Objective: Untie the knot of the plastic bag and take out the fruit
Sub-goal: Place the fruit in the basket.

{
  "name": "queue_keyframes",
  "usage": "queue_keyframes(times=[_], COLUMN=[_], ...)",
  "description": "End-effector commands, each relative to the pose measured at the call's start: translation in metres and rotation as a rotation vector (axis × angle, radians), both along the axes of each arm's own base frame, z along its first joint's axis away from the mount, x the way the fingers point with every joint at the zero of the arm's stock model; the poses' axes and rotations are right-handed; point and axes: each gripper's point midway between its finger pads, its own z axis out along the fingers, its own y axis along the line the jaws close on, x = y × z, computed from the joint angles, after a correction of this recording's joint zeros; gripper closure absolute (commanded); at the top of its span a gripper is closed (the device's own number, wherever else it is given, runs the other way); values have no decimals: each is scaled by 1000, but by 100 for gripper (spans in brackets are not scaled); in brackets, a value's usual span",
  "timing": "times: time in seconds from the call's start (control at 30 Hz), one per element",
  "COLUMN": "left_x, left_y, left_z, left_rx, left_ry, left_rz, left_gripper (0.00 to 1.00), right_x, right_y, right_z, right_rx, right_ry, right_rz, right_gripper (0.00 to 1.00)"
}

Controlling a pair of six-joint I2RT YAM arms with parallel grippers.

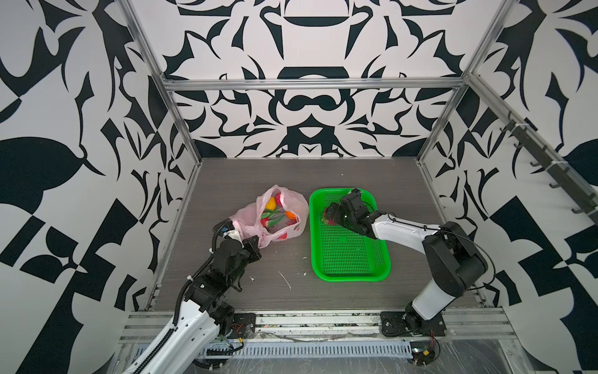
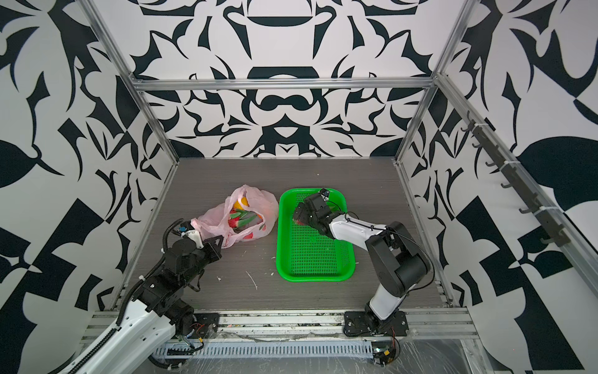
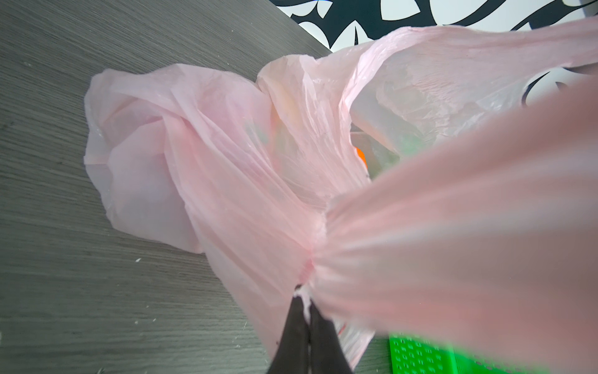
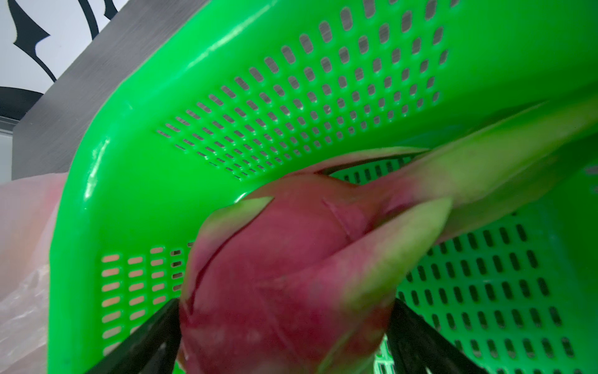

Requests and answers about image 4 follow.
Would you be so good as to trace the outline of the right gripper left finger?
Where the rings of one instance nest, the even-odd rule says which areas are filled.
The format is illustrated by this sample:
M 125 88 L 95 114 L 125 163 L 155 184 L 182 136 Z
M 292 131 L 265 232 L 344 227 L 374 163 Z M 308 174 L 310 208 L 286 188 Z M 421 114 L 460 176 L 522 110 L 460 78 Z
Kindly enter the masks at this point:
M 172 374 L 181 344 L 179 300 L 171 299 L 88 374 Z

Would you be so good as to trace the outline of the pink dragon fruit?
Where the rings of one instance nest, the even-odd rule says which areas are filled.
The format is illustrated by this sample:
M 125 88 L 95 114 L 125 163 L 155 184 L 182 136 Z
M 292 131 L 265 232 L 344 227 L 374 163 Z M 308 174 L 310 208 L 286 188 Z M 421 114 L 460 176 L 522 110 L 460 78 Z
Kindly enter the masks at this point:
M 597 87 L 433 150 L 292 172 L 211 213 L 179 316 L 187 373 L 370 373 L 396 290 L 433 246 L 541 198 L 597 153 Z

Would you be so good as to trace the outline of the green plastic basket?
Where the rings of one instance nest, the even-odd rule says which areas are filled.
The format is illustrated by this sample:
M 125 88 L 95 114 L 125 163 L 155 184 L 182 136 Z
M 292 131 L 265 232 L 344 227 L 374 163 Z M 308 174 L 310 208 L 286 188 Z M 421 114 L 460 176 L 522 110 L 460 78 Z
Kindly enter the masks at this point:
M 209 2 L 79 145 L 50 251 L 48 372 L 88 371 L 176 298 L 213 210 L 596 80 L 595 1 Z M 595 373 L 596 159 L 435 247 L 398 295 L 488 372 Z

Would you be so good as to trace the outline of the pink plastic bag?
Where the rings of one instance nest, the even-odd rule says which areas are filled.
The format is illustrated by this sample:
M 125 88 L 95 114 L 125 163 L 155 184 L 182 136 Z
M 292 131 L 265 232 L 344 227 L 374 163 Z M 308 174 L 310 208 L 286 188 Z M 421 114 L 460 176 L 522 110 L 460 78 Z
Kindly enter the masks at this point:
M 67 175 L 1 186 L 1 371 L 47 371 L 49 249 Z

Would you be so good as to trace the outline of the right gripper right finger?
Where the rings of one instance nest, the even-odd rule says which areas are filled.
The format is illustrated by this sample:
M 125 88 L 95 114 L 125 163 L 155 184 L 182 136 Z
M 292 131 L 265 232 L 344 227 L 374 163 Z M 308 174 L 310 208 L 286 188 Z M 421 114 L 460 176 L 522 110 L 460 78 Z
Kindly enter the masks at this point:
M 397 373 L 486 372 L 399 299 L 395 300 L 386 336 Z

